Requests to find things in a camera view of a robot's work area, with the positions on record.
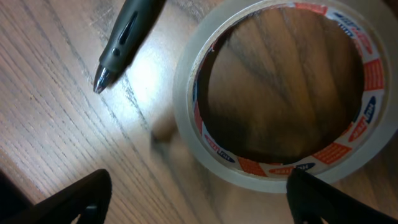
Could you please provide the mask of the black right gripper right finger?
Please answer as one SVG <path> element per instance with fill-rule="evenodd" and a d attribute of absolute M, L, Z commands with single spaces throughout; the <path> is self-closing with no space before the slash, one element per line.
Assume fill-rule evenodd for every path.
<path fill-rule="evenodd" d="M 344 194 L 301 169 L 287 179 L 294 223 L 391 223 L 397 220 Z"/>

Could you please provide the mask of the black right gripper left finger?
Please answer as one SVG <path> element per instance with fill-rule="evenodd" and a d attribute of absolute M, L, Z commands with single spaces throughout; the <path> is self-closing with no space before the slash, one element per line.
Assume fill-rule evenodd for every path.
<path fill-rule="evenodd" d="M 112 196 L 111 177 L 98 169 L 2 223 L 104 224 Z"/>

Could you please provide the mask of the clear packing tape roll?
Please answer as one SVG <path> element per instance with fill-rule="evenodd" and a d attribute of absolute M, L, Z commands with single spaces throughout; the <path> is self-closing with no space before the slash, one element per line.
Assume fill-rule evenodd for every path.
<path fill-rule="evenodd" d="M 292 164 L 258 163 L 223 149 L 209 134 L 198 106 L 198 76 L 219 38 L 263 9 L 296 7 L 338 22 L 355 41 L 365 72 L 358 119 L 332 144 Z M 218 177 L 259 192 L 284 193 L 295 168 L 336 182 L 370 161 L 397 130 L 397 18 L 381 1 L 225 1 L 198 25 L 178 63 L 174 88 L 178 130 L 195 158 Z"/>

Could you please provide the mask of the black pen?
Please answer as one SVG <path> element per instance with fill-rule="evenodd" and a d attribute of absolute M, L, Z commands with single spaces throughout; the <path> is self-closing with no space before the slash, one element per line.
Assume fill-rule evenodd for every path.
<path fill-rule="evenodd" d="M 165 0 L 126 0 L 114 23 L 95 74 L 93 91 L 100 94 L 130 64 L 158 18 Z"/>

